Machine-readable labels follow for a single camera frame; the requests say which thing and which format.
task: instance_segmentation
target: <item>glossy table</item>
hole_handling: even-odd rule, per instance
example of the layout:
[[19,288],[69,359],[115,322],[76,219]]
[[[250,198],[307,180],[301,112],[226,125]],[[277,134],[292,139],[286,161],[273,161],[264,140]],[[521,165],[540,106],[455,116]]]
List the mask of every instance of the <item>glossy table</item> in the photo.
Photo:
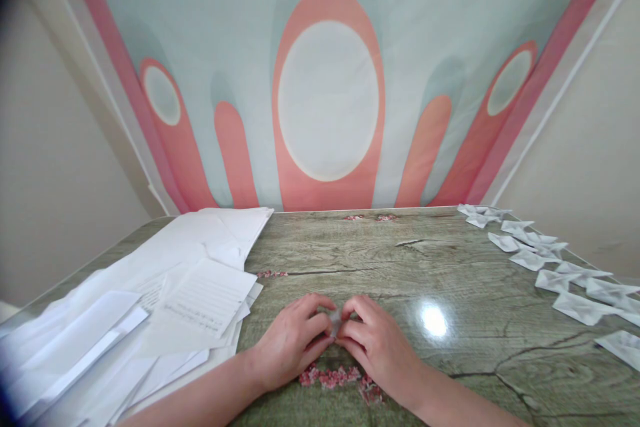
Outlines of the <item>glossy table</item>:
[[[381,214],[397,219],[376,222]],[[363,215],[358,220],[345,216]],[[168,224],[153,220],[10,319],[17,325],[63,297],[91,272],[132,252]],[[307,292],[337,304],[367,294],[398,321],[424,362],[537,426],[640,426],[640,373],[593,339],[640,328],[604,317],[587,327],[551,308],[557,294],[508,260],[454,207],[275,213],[245,270],[287,272],[265,286],[244,321],[239,350],[252,346],[279,310]],[[586,266],[563,252],[566,260]],[[584,290],[571,286],[574,293]],[[356,365],[331,346],[319,368]],[[251,426],[421,425],[385,397],[366,405],[355,384],[322,389],[298,381],[266,395],[235,423]]]

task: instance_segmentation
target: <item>wood grain pattern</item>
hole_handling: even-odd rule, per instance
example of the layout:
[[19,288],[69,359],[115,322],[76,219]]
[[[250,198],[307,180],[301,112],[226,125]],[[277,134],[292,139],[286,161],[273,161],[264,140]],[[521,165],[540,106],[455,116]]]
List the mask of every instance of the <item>wood grain pattern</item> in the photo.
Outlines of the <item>wood grain pattern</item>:
[[[376,222],[393,213],[394,222]],[[342,220],[363,214],[362,220]],[[36,315],[93,270],[132,252],[171,219],[137,230],[25,308]],[[307,292],[342,304],[355,294],[377,300],[398,321],[424,362],[535,426],[640,425],[640,373],[593,343],[640,328],[609,316],[587,327],[551,308],[556,294],[534,287],[535,272],[508,260],[453,207],[276,213],[247,259],[248,272],[276,270],[244,321],[239,350],[252,346],[281,308]],[[565,252],[566,260],[586,264]],[[584,290],[572,286],[574,293]],[[444,336],[425,329],[437,306]],[[331,346],[320,368],[357,365]],[[394,401],[366,406],[355,386],[323,390],[292,382],[255,402],[236,425],[421,425]]]

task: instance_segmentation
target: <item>wall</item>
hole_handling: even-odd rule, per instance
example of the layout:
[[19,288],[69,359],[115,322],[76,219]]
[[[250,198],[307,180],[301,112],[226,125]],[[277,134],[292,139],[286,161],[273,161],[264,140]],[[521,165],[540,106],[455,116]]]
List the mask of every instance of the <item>wall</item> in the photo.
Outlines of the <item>wall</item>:
[[2,14],[0,299],[21,306],[163,211],[64,0]]
[[498,201],[640,282],[640,0],[624,0]]

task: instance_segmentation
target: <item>left hand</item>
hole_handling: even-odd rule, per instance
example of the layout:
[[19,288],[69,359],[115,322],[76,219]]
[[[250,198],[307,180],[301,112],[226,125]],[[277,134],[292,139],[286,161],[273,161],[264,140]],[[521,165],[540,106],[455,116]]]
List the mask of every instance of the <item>left hand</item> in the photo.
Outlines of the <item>left hand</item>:
[[[292,381],[334,341],[329,337],[331,320],[317,313],[319,306],[335,310],[330,298],[307,294],[277,315],[258,343],[250,349],[254,372],[265,390],[275,390]],[[311,342],[325,332],[327,336]]]

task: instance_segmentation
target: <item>white trim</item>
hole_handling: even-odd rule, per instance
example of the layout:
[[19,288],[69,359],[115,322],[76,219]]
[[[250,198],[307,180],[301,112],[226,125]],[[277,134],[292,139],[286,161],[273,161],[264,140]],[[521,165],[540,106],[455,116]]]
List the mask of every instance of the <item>white trim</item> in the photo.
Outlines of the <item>white trim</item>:
[[569,84],[573,81],[573,78],[576,76],[578,70],[580,70],[580,68],[582,67],[582,64],[585,62],[585,59],[587,58],[588,54],[593,49],[593,46],[595,45],[596,41],[598,40],[598,38],[600,38],[600,35],[602,35],[602,32],[605,30],[607,24],[609,23],[609,21],[613,17],[613,14],[615,13],[615,11],[617,10],[618,6],[620,6],[621,3],[622,3],[622,0],[613,0],[611,6],[609,7],[609,10],[605,14],[604,18],[602,18],[600,24],[598,25],[595,32],[593,33],[591,40],[589,40],[584,51],[578,58],[577,62],[575,63],[571,71],[569,72],[564,84],[562,85],[562,87],[554,97],[553,101],[551,102],[549,109],[547,109],[547,111],[545,112],[545,115],[543,116],[542,120],[538,124],[536,130],[533,132],[533,135],[531,136],[531,138],[529,138],[529,141],[527,142],[527,145],[525,146],[524,150],[520,154],[518,160],[515,162],[514,166],[511,168],[511,171],[505,178],[498,192],[495,194],[495,197],[493,198],[493,200],[489,202],[490,205],[495,205],[500,200],[500,197],[502,196],[503,192],[507,188],[507,185],[515,175],[515,172],[520,167],[520,164],[522,163],[523,158],[527,155],[527,152],[529,151],[529,149],[531,148],[535,140],[540,135],[540,132],[545,127],[546,123],[549,121],[549,118],[551,117],[551,114],[553,113],[558,103],[560,102],[560,99],[569,88]]
[[155,193],[157,194],[159,203],[165,213],[168,216],[179,214],[179,210],[164,188],[164,184],[153,160],[153,156],[151,155],[151,151],[149,150],[146,140],[144,140],[144,135],[140,130],[137,119],[133,115],[133,110],[129,108],[131,114],[123,115],[123,111],[118,106],[119,104],[129,103],[129,98],[124,92],[120,78],[115,72],[111,58],[104,46],[104,43],[102,42],[102,37],[97,31],[93,18],[88,11],[88,7],[84,4],[83,0],[63,0],[63,2],[67,7],[67,12],[71,20],[77,28],[78,35],[91,58],[91,62],[104,85],[105,91],[111,101],[111,110],[116,115],[127,139],[131,143],[138,162],[145,173],[147,182],[150,185],[154,185],[157,189],[155,190]]

